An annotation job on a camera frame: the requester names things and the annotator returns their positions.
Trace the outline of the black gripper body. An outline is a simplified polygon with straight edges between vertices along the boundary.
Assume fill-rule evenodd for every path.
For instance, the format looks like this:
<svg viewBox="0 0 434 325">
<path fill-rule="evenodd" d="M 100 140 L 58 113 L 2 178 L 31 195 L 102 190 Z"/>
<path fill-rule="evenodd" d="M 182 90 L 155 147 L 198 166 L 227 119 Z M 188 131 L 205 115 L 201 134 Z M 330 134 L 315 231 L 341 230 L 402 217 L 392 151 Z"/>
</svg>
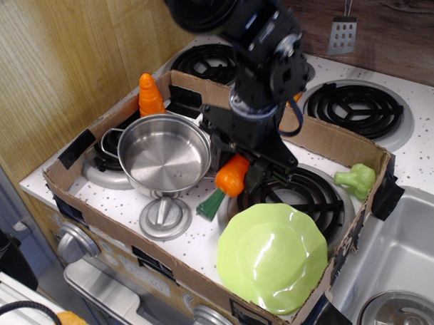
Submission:
<svg viewBox="0 0 434 325">
<path fill-rule="evenodd" d="M 236 153 L 250 162 L 263 158 L 292 177 L 299 161 L 281 139 L 279 124 L 285 105 L 270 106 L 264 112 L 244 112 L 244 103 L 235 100 L 227 108 L 205 104 L 200 108 L 207 131 L 221 132 L 237 143 Z"/>
</svg>

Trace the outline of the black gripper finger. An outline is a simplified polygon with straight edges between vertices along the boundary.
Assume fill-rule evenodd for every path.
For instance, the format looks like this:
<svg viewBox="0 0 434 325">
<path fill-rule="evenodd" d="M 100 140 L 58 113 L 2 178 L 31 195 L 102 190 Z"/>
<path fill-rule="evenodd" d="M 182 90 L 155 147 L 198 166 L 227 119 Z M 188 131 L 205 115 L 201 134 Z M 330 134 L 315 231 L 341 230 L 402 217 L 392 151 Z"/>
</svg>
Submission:
<svg viewBox="0 0 434 325">
<path fill-rule="evenodd" d="M 282 169 L 263 158 L 252 161 L 248 171 L 244 176 L 243 195 L 250 195 L 256 192 L 264 183 L 275 180 L 281 184 L 286 184 L 287 175 Z"/>
<path fill-rule="evenodd" d="M 210 134 L 211 169 L 217 172 L 237 151 L 237 143 L 221 132 Z"/>
</svg>

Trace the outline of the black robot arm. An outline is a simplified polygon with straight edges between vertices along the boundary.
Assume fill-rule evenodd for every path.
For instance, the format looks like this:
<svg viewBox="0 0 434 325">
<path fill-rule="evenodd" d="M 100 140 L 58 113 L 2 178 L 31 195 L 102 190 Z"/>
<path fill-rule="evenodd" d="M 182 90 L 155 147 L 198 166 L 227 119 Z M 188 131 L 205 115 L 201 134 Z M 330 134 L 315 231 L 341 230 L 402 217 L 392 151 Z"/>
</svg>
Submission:
<svg viewBox="0 0 434 325">
<path fill-rule="evenodd" d="M 280 0 L 163 1 L 182 29 L 232 45 L 237 71 L 229 106 L 205 104 L 200 110 L 212 142 L 250 161 L 244 191 L 270 179 L 288 184 L 299 161 L 282 138 L 301 132 L 304 120 L 294 96 L 309 80 L 293 11 Z"/>
</svg>

